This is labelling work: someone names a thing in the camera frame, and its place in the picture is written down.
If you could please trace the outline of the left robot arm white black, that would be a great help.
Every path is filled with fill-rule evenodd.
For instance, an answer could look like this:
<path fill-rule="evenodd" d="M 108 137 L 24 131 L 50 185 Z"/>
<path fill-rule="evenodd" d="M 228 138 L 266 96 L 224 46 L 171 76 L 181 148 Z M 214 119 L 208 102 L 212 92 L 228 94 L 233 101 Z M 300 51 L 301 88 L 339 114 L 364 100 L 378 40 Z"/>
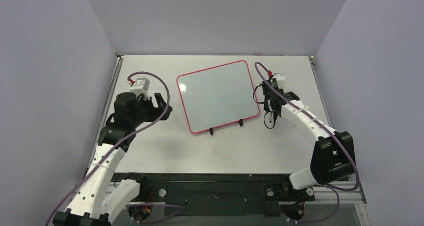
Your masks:
<path fill-rule="evenodd" d="M 160 93 L 150 97 L 145 90 L 131 91 L 119 94 L 113 107 L 86 176 L 58 204 L 71 198 L 65 210 L 54 209 L 46 225 L 110 226 L 131 200 L 143 201 L 149 196 L 148 185 L 137 178 L 124 179 L 115 192 L 106 193 L 137 134 L 170 117 L 170 100 Z"/>

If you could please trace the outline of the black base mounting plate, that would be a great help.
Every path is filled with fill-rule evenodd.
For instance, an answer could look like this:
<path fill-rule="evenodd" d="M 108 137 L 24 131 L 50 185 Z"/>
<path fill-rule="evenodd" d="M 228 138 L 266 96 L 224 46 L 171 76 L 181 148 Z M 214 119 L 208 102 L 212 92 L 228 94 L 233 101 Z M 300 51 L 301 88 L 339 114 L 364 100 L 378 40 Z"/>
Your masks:
<path fill-rule="evenodd" d="M 182 206 L 183 217 L 264 215 L 278 217 L 281 206 L 303 208 L 315 201 L 306 189 L 295 190 L 287 174 L 115 173 L 111 183 L 141 181 L 133 202 Z"/>

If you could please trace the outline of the pink framed whiteboard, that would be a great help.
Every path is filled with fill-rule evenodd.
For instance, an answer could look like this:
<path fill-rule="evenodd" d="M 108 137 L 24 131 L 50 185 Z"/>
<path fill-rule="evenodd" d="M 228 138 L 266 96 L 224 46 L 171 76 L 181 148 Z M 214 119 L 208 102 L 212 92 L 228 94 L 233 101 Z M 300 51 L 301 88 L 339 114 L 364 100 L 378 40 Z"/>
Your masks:
<path fill-rule="evenodd" d="M 202 134 L 260 115 L 247 61 L 238 60 L 176 78 L 188 129 Z"/>

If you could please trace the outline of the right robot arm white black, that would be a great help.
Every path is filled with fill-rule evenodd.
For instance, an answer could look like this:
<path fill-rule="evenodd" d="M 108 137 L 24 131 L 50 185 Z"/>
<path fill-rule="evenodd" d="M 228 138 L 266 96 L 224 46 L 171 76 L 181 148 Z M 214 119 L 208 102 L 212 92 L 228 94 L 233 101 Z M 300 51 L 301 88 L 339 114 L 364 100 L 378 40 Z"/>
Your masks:
<path fill-rule="evenodd" d="M 289 176 L 282 185 L 283 195 L 296 199 L 303 189 L 330 183 L 356 174 L 353 137 L 348 132 L 339 132 L 317 118 L 293 92 L 284 92 L 275 79 L 261 84 L 263 108 L 273 115 L 289 121 L 312 144 L 313 154 L 310 166 Z"/>

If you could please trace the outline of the aluminium extrusion rail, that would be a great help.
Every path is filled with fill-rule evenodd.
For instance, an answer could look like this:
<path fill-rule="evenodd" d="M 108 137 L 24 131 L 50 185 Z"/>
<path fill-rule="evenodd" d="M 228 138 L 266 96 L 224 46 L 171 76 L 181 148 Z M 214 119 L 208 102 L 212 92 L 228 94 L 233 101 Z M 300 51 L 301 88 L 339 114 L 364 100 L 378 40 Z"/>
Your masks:
<path fill-rule="evenodd" d="M 342 189 L 348 189 L 355 185 L 355 182 L 353 181 L 337 181 L 332 183 L 335 187 L 342 188 Z M 314 199 L 307 199 L 306 204 L 324 204 L 324 205 L 334 205 L 337 203 L 337 195 L 338 193 L 340 204 L 346 204 L 346 205 L 355 205 L 355 204 L 366 204 L 366 198 L 361 188 L 358 188 L 354 191 L 341 191 L 338 189 L 335 189 L 336 193 L 326 187 L 318 187 L 314 186 Z M 281 205 L 292 205 L 294 203 L 300 202 L 301 199 L 299 197 L 297 198 L 289 198 L 284 190 L 283 187 L 280 189 L 274 190 L 274 196 L 280 194 L 281 196 L 286 197 L 287 199 L 280 200 L 279 203 Z"/>

